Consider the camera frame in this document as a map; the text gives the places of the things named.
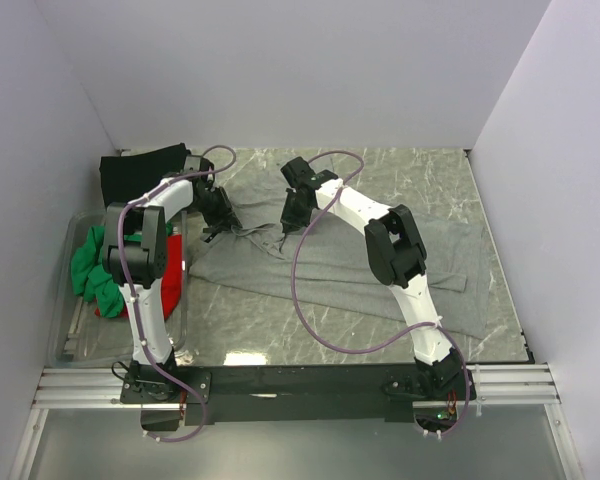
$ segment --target white wall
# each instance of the white wall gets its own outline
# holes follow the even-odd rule
[[[97,200],[111,150],[35,4],[0,0],[0,479],[42,370],[67,223]]]
[[[600,0],[553,0],[471,159],[531,347],[600,479]]]
[[[472,147],[549,0],[37,0],[117,147]]]

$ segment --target clear plastic bin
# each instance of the clear plastic bin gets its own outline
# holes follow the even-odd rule
[[[133,339],[129,319],[96,316],[96,303],[84,302],[82,297],[74,295],[71,285],[71,258],[84,244],[89,228],[102,225],[104,215],[104,210],[83,212],[74,215],[69,222],[49,338],[47,365],[50,367],[108,367],[115,361],[131,358]],[[182,212],[179,222],[173,223],[174,232],[182,234],[182,258],[187,259],[186,212]],[[187,291],[188,263],[183,263],[182,292]],[[184,345],[186,319],[187,295],[183,294],[166,320],[167,333],[176,351]]]

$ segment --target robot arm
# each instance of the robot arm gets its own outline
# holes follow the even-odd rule
[[[325,208],[342,189],[330,211],[365,236],[369,267],[398,301],[407,325],[440,324],[427,284],[426,250],[407,207],[375,202],[343,187],[342,180],[328,170],[314,172],[300,157],[288,162],[282,173],[292,187],[281,219],[285,233],[307,226],[312,210]],[[446,360],[453,357],[452,346],[438,329],[419,328],[411,336],[417,361],[428,366],[453,363],[456,369],[455,361]]]
[[[200,170],[213,170],[213,164],[200,159]],[[137,331],[131,291],[120,263],[117,244],[118,218],[124,204],[111,204],[105,218],[103,267],[113,276],[123,295],[133,335],[133,360],[149,365]],[[222,187],[214,187],[207,176],[179,180],[170,184],[151,200],[139,204],[125,218],[125,234],[141,229],[140,243],[125,242],[125,254],[138,296],[140,321],[147,344],[158,364],[173,362],[173,347],[164,322],[160,289],[167,264],[166,222],[183,209],[193,208],[204,216],[210,238],[216,233],[240,226]]]
[[[386,238],[390,241],[390,236],[387,236],[385,222],[382,219],[386,218],[390,226],[393,226],[396,222],[395,226],[397,227],[397,222],[400,221],[403,222],[402,224],[413,222],[411,212],[406,207],[391,209],[365,197],[351,187],[342,187],[341,179],[329,180],[316,191],[318,208],[323,209],[331,202],[340,188],[343,188],[342,194],[330,211],[365,236],[367,249],[374,249],[375,251],[374,256],[369,256],[369,266],[376,277],[382,277],[383,273],[389,273],[388,276],[385,275],[385,278],[390,277],[390,271],[382,272],[383,262],[380,251],[384,246],[382,240]],[[422,241],[419,239],[420,235],[417,235],[418,245],[422,245]],[[416,255],[422,257],[418,245],[412,248],[415,249]],[[423,262],[424,258],[417,259],[415,268],[420,270],[420,265],[422,265],[422,270],[424,270]],[[408,281],[405,280],[406,288],[395,284],[393,279],[390,281],[389,284],[386,280],[381,280],[398,301],[407,325],[410,326],[420,322],[440,323],[442,317],[436,312],[436,307],[431,299],[426,273],[417,273]],[[434,362],[439,362],[449,355],[451,344],[435,327],[414,330],[411,337],[415,358],[427,365],[433,365]]]

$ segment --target black cloth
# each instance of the black cloth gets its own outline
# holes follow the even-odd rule
[[[180,172],[190,152],[184,143],[128,157],[100,159],[100,188],[105,207],[147,193],[171,172]]]

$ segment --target marble surface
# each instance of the marble surface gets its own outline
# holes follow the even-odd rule
[[[258,181],[267,169],[279,170],[288,160],[308,159],[319,149],[240,149],[238,162],[218,175],[217,182],[231,189]],[[404,203],[414,211],[436,217],[486,226],[469,163],[460,149],[358,149],[366,166],[351,185],[368,197],[388,205]],[[217,166],[226,153],[213,153]],[[318,168],[329,168],[344,177],[356,161],[343,155],[318,160]],[[199,253],[203,221],[188,218],[188,248],[192,258]],[[476,339],[453,334],[471,362],[525,362],[528,360],[514,307],[502,269],[489,235],[491,282],[487,311],[487,335]],[[270,297],[211,284],[189,277],[186,320],[182,304],[167,320],[167,330],[181,343],[180,330],[186,327],[182,348],[177,351],[181,365],[221,364],[320,364],[364,362],[411,362],[413,347],[409,336],[390,347],[368,355],[344,355],[318,344],[304,330],[291,300]],[[378,344],[399,332],[404,325],[386,318],[302,303],[305,316],[324,338],[347,348]],[[131,352],[127,319],[99,319],[87,306],[81,312],[76,348],[77,360],[111,363],[112,356]]]

